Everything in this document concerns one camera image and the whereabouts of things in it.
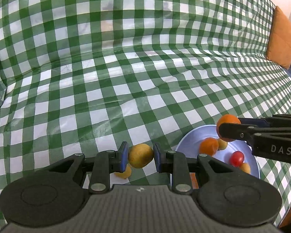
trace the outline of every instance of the light blue bowl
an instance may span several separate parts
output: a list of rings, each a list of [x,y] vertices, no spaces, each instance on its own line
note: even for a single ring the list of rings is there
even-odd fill
[[[216,125],[204,125],[191,130],[181,139],[176,147],[176,151],[184,153],[186,157],[197,158],[199,154],[199,144],[207,137],[218,138]],[[258,163],[251,154],[251,148],[244,141],[235,140],[229,142],[225,150],[218,150],[216,154],[214,154],[214,158],[229,164],[230,156],[235,151],[241,151],[244,154],[244,162],[250,165],[251,175],[260,178]]]

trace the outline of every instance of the circular pad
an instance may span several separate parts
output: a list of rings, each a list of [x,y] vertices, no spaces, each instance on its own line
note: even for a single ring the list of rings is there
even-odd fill
[[[216,221],[236,227],[255,227],[275,220],[280,193],[249,174],[216,174],[200,189],[201,208]]]
[[[75,215],[84,192],[64,173],[41,172],[10,183],[0,195],[5,218],[29,227],[50,226]]]

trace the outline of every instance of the checkered fabric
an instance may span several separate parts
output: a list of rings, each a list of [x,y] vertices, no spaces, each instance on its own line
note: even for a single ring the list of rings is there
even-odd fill
[[[223,114],[291,114],[291,78],[265,60],[273,9],[270,0],[0,0],[0,193],[76,152],[123,140],[168,150]],[[291,165],[257,160],[283,197],[278,225]],[[169,182],[153,161],[110,178]]]

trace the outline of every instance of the logo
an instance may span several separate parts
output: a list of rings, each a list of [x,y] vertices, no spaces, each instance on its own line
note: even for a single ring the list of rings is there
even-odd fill
[[[277,148],[272,144],[271,152],[276,152]],[[283,146],[280,147],[278,153],[291,155],[291,147],[288,147],[287,150]]]
[[[145,189],[143,188],[143,187],[138,187],[137,189],[136,189],[138,192],[143,192]]]

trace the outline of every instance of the ribbed gray surface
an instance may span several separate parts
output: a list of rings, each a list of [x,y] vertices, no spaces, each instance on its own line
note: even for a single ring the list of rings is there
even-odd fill
[[[102,195],[92,195],[84,209],[64,223],[46,228],[6,226],[2,233],[275,233],[273,225],[232,228],[204,215],[190,196],[172,193],[166,185],[115,185]]]

